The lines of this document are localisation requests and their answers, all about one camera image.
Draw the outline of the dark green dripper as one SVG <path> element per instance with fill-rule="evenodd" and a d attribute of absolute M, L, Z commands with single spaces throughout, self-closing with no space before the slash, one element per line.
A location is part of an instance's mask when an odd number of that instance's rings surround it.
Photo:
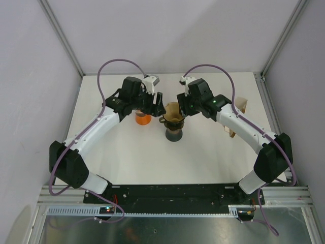
<path fill-rule="evenodd" d="M 182 117 L 180 114 L 164 114 L 162 117 L 159 118 L 159 122 L 164 124 L 164 126 L 171 130 L 181 130 L 184 126 L 185 118 Z"/>

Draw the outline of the orange glass flask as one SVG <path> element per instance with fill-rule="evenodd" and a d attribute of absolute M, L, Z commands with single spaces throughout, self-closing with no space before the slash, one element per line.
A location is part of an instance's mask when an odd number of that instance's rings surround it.
<path fill-rule="evenodd" d="M 138 114 L 136 114 L 135 116 L 136 123 L 142 126 L 148 125 L 151 122 L 151 119 L 151 115 L 147 114 L 145 114 L 144 116 L 139 116 Z"/>

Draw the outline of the brown coffee filter stack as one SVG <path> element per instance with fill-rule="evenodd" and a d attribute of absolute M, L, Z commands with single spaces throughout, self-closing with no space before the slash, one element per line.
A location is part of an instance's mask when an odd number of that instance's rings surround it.
<path fill-rule="evenodd" d="M 247 106 L 248 100 L 243 97 L 236 97 L 234 101 L 234 105 L 242 112 L 245 113 L 246 111 L 246 106 Z M 223 126 L 224 130 L 229 134 L 231 138 L 234 138 L 236 133 L 232 131 L 230 128 Z"/>

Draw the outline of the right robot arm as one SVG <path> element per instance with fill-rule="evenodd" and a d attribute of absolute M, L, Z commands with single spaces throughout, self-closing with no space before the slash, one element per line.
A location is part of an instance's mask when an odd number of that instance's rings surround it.
<path fill-rule="evenodd" d="M 201 113 L 242 138 L 257 154 L 253 169 L 239 181 L 234 198 L 240 204 L 252 199 L 253 192 L 272 183 L 292 166 L 293 154 L 288 135 L 277 135 L 250 122 L 234 103 L 223 95 L 214 96 L 208 83 L 200 78 L 182 77 L 185 91 L 177 95 L 183 116 Z"/>

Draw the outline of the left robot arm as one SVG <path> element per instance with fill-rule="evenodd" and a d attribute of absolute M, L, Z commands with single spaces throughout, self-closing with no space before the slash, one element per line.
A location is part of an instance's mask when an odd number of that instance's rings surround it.
<path fill-rule="evenodd" d="M 165 114 L 163 95 L 154 91 L 158 83 L 159 77 L 155 75 L 147 75 L 143 79 L 126 77 L 121 88 L 104 98 L 102 109 L 92 122 L 74 137 L 62 143 L 54 141 L 50 145 L 51 177 L 62 180 L 74 189 L 84 188 L 94 192 L 95 198 L 101 203 L 109 202 L 112 197 L 109 182 L 90 172 L 84 157 L 97 141 L 134 110 L 154 117 Z"/>

